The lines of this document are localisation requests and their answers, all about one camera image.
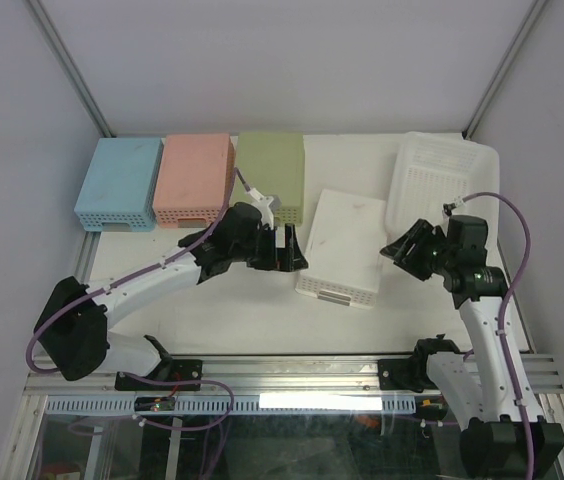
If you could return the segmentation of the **small white plastic basket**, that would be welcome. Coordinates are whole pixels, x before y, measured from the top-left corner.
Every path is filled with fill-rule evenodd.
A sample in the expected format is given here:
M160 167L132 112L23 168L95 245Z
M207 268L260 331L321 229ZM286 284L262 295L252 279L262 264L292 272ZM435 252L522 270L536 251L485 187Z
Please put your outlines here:
M386 245L386 202L324 189L317 203L299 273L297 293L371 309L382 276L380 250Z

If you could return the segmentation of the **blue plastic basket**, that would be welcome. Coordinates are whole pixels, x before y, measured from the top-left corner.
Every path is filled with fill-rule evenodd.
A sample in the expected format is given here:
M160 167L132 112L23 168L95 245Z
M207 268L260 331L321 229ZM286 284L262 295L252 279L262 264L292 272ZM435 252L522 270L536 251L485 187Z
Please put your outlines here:
M84 230L102 232L115 225L131 232L153 230L162 153L159 137L100 139L74 207Z

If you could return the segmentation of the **pink plastic basket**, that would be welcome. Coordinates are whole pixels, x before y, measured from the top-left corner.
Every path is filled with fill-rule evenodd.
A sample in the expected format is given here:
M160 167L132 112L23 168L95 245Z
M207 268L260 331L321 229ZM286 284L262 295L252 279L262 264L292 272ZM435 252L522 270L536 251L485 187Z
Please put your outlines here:
M227 133L167 136L153 198L157 224L209 226L226 198L234 160Z

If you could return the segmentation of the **large white plastic container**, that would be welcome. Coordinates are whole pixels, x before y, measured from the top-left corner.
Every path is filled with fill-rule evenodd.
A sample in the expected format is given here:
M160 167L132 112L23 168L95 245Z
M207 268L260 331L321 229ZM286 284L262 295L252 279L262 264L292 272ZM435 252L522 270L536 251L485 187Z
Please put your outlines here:
M474 193L499 191L495 149L461 138L409 132L396 157L385 228L395 240L418 219L442 223L445 204Z

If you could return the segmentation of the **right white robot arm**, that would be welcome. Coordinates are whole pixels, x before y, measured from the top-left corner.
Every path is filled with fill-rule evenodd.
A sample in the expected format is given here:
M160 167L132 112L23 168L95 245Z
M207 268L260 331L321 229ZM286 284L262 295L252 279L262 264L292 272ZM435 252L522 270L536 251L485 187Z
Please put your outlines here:
M526 376L507 313L508 283L487 263L487 222L456 215L448 226L417 220L381 253L412 277L443 280L472 342L477 373L457 345L438 335L420 339L388 370L396 386L437 388L460 428L460 457L471 478L541 479L564 448L560 424L549 422Z

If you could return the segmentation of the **green plastic basket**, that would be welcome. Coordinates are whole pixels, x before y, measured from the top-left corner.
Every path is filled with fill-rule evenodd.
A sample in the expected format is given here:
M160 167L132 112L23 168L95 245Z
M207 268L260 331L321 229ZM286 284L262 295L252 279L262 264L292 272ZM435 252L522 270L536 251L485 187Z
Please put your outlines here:
M263 195L275 195L277 223L299 226L304 217L304 137L295 132L242 132L237 137L236 167Z

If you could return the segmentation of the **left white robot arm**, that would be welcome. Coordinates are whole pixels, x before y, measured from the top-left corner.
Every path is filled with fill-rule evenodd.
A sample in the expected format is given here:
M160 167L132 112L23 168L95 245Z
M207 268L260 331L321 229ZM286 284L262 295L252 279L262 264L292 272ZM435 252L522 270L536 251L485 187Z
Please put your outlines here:
M258 271L305 270L295 226L270 225L254 206L238 202L208 228L182 238L168 255L100 286L70 276L54 287L34 327L41 345L67 381L94 372L120 373L150 388L191 384L174 357L152 335L129 337L113 327L132 313L171 293L197 286L243 263Z

